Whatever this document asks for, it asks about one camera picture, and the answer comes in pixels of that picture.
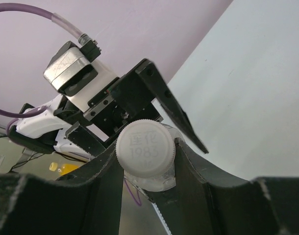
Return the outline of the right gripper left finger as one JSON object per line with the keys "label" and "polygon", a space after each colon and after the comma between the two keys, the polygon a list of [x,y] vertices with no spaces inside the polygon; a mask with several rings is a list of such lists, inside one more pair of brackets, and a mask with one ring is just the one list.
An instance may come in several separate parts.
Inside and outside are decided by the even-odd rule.
{"label": "right gripper left finger", "polygon": [[0,235],[116,235],[123,177],[114,145],[55,181],[0,174]]}

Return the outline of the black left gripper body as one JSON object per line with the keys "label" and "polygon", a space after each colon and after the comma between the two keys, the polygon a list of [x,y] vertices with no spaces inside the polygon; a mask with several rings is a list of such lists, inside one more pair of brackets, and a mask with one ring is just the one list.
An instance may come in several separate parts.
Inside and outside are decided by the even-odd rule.
{"label": "black left gripper body", "polygon": [[76,106],[75,101],[63,96],[62,104],[54,115],[67,123],[82,126],[94,125],[107,138],[102,144],[111,144],[119,132],[128,124],[139,119],[161,121],[162,117],[151,103],[154,96],[143,84],[136,73],[116,77],[100,91],[93,90],[84,99],[84,109]]}

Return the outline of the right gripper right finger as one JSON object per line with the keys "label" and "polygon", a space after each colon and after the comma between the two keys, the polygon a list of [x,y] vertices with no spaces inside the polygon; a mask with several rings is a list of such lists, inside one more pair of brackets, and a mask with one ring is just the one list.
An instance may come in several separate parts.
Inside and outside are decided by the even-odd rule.
{"label": "right gripper right finger", "polygon": [[299,235],[299,177],[244,180],[176,139],[176,186],[147,192],[174,235]]}

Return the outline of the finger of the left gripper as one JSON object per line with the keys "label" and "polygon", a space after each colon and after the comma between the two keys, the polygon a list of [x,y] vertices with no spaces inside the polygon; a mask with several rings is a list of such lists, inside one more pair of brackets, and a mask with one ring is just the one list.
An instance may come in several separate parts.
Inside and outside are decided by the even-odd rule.
{"label": "finger of the left gripper", "polygon": [[107,149],[97,135],[78,121],[66,131],[66,138],[92,157],[97,157]]}
{"label": "finger of the left gripper", "polygon": [[143,59],[135,72],[145,86],[158,100],[171,121],[188,137],[204,154],[209,151],[193,130],[187,114],[169,89],[155,64],[149,59]]}

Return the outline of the white ribbed bottle cap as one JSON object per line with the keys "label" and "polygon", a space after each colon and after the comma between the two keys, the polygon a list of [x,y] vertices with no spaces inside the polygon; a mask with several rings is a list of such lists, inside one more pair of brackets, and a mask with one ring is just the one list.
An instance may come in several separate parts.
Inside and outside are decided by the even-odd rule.
{"label": "white ribbed bottle cap", "polygon": [[141,119],[128,124],[116,140],[116,156],[122,168],[139,178],[164,174],[175,158],[175,143],[160,122]]}

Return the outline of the small clear bottle white cap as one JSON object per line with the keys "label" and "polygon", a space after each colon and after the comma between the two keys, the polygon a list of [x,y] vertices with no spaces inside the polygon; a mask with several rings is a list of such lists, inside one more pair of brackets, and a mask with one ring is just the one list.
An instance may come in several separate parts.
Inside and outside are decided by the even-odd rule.
{"label": "small clear bottle white cap", "polygon": [[[182,134],[174,127],[167,124],[163,124],[163,125],[169,130],[174,141],[176,138],[183,138]],[[147,191],[151,191],[151,192],[166,191],[176,186],[174,162],[168,171],[156,177],[139,178],[127,173],[125,170],[124,172],[125,172],[125,177],[130,183]]]}

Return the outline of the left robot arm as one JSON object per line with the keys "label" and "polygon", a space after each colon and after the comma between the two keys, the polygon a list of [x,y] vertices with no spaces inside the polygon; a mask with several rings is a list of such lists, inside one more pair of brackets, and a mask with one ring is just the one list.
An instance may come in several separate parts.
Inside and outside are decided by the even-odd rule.
{"label": "left robot arm", "polygon": [[203,153],[208,153],[158,69],[148,59],[143,59],[123,77],[114,79],[90,100],[88,112],[82,112],[66,97],[59,96],[42,114],[12,126],[9,136],[16,143],[45,154],[61,151],[59,143],[63,139],[75,147],[75,152],[88,151],[90,145],[95,144],[92,153],[97,156],[128,124],[141,119],[162,121],[153,100],[159,101],[180,131]]}

